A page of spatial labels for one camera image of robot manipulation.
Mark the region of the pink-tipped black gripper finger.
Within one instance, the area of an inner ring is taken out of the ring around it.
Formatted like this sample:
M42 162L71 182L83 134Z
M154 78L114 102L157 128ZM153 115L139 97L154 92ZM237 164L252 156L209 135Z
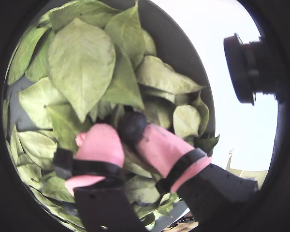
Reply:
M212 164L201 149L155 124L146 126L136 149L164 178L162 189L176 193L201 226L235 219L258 191L256 181Z
M56 175L74 196L78 215L88 232L145 232L131 207L121 169L124 153L116 130L96 124L77 136L76 154L58 148L53 165Z

